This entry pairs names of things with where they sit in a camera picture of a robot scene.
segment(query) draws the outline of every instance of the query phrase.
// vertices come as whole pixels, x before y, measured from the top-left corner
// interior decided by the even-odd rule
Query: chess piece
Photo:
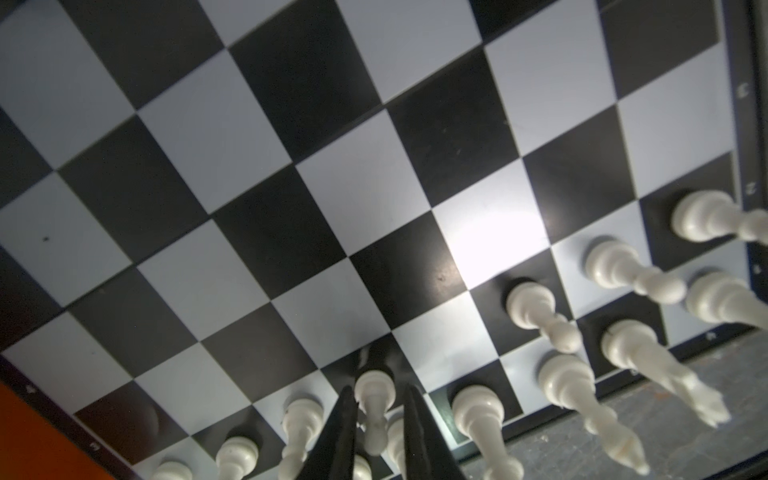
[[[663,386],[707,425],[717,427],[730,420],[720,392],[701,382],[693,370],[659,345],[648,325],[629,319],[616,322],[603,335],[601,347],[608,361],[622,369],[635,369]]]
[[[361,455],[355,455],[355,463],[352,466],[352,480],[372,480],[371,465]]]
[[[768,212],[744,213],[730,195],[719,190],[688,194],[672,213],[672,230],[691,242],[706,242],[735,233],[745,242],[768,245]]]
[[[522,480],[523,465],[504,447],[504,406],[493,390],[469,386],[453,399],[452,409],[456,428],[475,442],[488,465],[483,479]]]
[[[662,272],[657,266],[643,266],[633,247],[616,240],[593,248],[584,262],[584,270],[603,288],[632,286],[635,293],[648,295],[656,303],[678,303],[687,291],[683,280]]]
[[[363,447],[368,455],[379,456],[387,445],[384,414],[395,403],[395,382],[381,370],[363,373],[355,383],[355,400],[366,414]]]
[[[745,323],[768,329],[768,305],[746,282],[725,272],[708,273],[694,282],[685,300],[691,314],[709,323]]]
[[[243,480],[256,468],[259,447],[245,437],[227,439],[216,454],[219,480]]]
[[[283,417],[283,430],[288,443],[277,468],[278,480],[294,480],[306,460],[306,446],[323,429],[323,407],[309,399],[291,402]]]
[[[179,462],[161,463],[150,480],[192,480],[192,471]]]
[[[613,409],[598,403],[589,365],[573,355],[558,355],[541,367],[538,384],[550,402],[581,413],[584,427],[600,438],[609,457],[640,475],[648,475],[650,466],[643,444],[632,430],[617,421]]]
[[[397,468],[400,470],[402,480],[406,480],[406,437],[404,428],[405,421],[402,417],[389,424],[387,429],[389,443],[386,447],[389,457],[397,464]]]
[[[574,353],[582,346],[579,329],[554,311],[554,294],[539,283],[516,286],[507,296],[507,314],[522,329],[540,329],[559,352]]]

